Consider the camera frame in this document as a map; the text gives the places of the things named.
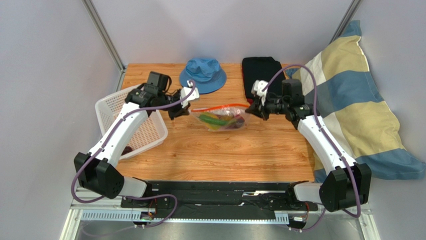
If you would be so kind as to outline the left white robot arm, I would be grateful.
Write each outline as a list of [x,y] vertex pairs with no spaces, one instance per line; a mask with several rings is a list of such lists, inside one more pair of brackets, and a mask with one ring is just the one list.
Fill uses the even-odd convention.
[[148,81],[132,89],[126,96],[121,111],[101,140],[88,153],[79,152],[74,158],[76,175],[71,183],[74,200],[89,204],[103,198],[118,196],[147,201],[148,182],[125,177],[116,166],[136,130],[152,113],[168,111],[171,119],[189,113],[190,102],[200,98],[194,80],[175,94],[167,93],[171,85],[168,75],[150,72]]

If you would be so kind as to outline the clear orange-zip bag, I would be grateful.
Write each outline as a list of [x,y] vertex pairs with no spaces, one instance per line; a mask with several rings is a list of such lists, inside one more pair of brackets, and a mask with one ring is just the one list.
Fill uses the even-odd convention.
[[215,107],[205,107],[205,108],[196,108],[190,110],[190,115],[195,117],[197,121],[199,120],[199,115],[201,113],[212,113],[218,117],[220,120],[229,121],[225,126],[216,126],[215,130],[209,130],[210,132],[227,132],[227,131],[236,131],[243,129],[247,126],[248,121],[250,120],[251,115],[245,113],[245,109],[249,107],[248,104],[241,103],[231,103],[225,105],[219,105]]

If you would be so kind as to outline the yellow green mango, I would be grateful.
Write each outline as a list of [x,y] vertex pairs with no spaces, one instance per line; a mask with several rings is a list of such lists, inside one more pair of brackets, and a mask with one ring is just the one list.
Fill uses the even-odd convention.
[[198,119],[203,122],[203,124],[209,129],[209,130],[215,130],[216,125],[214,124],[214,120],[218,120],[219,118],[210,112],[202,112]]

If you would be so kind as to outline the green chili pepper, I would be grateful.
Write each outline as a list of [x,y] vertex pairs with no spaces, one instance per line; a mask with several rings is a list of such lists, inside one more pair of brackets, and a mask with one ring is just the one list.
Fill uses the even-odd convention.
[[199,120],[201,120],[204,123],[210,124],[210,125],[216,125],[216,126],[226,126],[229,124],[228,120],[221,120],[218,118],[214,118],[208,115],[200,115],[198,117]]

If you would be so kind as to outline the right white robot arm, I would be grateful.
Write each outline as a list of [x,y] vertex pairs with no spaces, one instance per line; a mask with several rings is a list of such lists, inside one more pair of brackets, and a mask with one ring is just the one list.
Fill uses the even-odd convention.
[[269,94],[268,82],[256,80],[251,93],[254,101],[245,111],[268,120],[271,114],[285,115],[311,145],[319,157],[326,178],[322,183],[299,181],[290,184],[289,195],[295,202],[321,204],[329,212],[355,207],[353,216],[361,214],[368,202],[372,171],[365,163],[347,154],[326,127],[323,118],[311,103],[305,103],[302,84],[296,79],[282,81],[281,95]]

